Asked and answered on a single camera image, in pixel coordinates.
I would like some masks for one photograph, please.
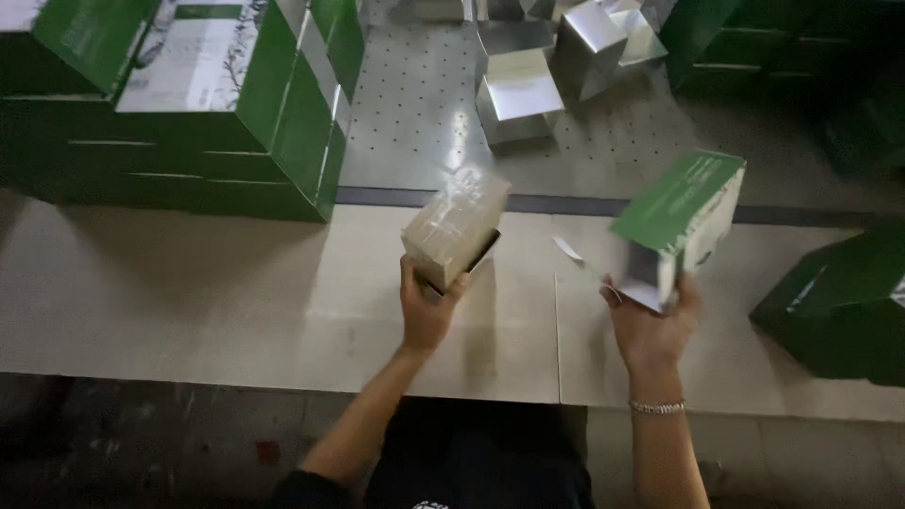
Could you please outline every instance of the work table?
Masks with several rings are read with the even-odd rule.
[[[415,213],[337,206],[322,226],[56,207],[2,191],[0,371],[359,391],[401,340],[399,233]],[[595,280],[625,263],[610,220],[505,214],[411,393],[623,407]],[[733,226],[698,278],[706,308],[681,362],[690,408],[905,421],[905,389],[814,379],[748,321],[801,255],[849,234]]]

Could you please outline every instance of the forearm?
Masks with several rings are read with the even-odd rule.
[[[651,376],[633,373],[633,401],[662,405],[680,401],[682,385],[677,370]],[[632,414],[635,486],[649,507],[710,507],[700,479],[691,432],[684,413]]]
[[[340,485],[352,485],[380,450],[399,399],[428,355],[400,348],[367,383],[342,417],[305,457],[300,468]]]

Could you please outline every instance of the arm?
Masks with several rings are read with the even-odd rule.
[[[411,262],[403,256],[399,292],[405,333],[389,363],[367,383],[299,468],[339,485],[353,485],[383,442],[386,425],[412,379],[449,331],[456,303],[468,288],[462,274],[437,304],[424,300]]]
[[[632,401],[668,405],[682,401],[679,358],[700,314],[701,299],[689,276],[679,281],[679,305],[669,316],[657,316],[617,296],[611,287],[600,293],[610,306],[619,353],[629,373]],[[691,445],[684,412],[632,412],[634,483],[650,507],[710,507]]]

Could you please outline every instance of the black shirt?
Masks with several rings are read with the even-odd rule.
[[[406,398],[386,430],[365,507],[590,508],[587,471],[548,405]],[[294,472],[279,507],[345,508],[349,494],[319,475]]]

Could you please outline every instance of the white print on shirt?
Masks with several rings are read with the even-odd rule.
[[[436,502],[427,502],[426,500],[417,504],[412,509],[450,509],[449,505],[437,504]]]

